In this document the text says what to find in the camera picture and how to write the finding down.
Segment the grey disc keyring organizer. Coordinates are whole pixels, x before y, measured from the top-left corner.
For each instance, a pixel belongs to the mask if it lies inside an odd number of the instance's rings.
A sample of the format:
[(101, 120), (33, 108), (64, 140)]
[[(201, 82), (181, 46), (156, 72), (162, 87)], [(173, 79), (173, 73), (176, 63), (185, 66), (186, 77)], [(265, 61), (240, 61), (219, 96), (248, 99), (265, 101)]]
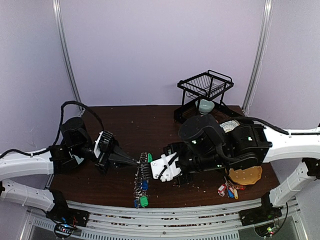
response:
[(148, 198), (147, 191), (149, 189), (149, 180), (151, 178), (150, 170), (150, 163), (148, 163), (148, 153), (142, 152), (138, 160), (133, 188), (133, 204), (136, 209), (142, 208), (139, 202), (139, 198), (141, 196), (147, 196)]

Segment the green key tag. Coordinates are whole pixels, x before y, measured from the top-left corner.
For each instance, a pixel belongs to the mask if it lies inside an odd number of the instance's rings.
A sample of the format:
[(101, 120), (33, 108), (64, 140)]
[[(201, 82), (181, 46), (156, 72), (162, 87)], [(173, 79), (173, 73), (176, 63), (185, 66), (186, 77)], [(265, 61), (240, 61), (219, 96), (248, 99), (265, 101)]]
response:
[(153, 161), (152, 154), (151, 154), (151, 153), (148, 153), (148, 154), (147, 154), (147, 162), (148, 162), (148, 163), (151, 163), (152, 161)]
[(145, 208), (149, 205), (149, 200), (148, 200), (148, 197), (147, 196), (141, 196), (139, 198), (139, 205), (142, 207), (142, 208)]

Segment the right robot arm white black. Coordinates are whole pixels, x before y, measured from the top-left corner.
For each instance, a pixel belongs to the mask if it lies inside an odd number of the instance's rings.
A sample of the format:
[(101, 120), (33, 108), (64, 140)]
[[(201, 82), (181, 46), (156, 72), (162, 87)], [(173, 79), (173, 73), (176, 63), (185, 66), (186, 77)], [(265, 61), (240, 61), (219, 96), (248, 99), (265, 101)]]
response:
[(217, 122), (211, 114), (187, 119), (178, 135), (180, 148), (149, 163), (152, 177), (169, 182), (187, 173), (246, 170), (277, 160), (301, 159), (291, 175), (272, 189), (256, 210), (268, 220), (308, 183), (320, 177), (320, 130), (284, 130), (255, 117)]

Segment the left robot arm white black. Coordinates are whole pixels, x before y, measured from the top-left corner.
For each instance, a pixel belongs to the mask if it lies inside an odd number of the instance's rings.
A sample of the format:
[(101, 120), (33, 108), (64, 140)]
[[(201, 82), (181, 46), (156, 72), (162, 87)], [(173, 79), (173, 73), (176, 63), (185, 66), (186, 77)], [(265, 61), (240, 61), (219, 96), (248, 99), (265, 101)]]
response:
[(109, 167), (136, 166), (137, 160), (124, 152), (114, 135), (101, 131), (96, 141), (89, 136), (84, 120), (72, 117), (60, 128), (62, 142), (35, 152), (11, 149), (0, 156), (0, 199), (38, 208), (54, 215), (61, 222), (72, 218), (72, 210), (59, 191), (32, 188), (10, 181), (30, 175), (66, 174), (85, 160), (94, 162), (106, 174)]

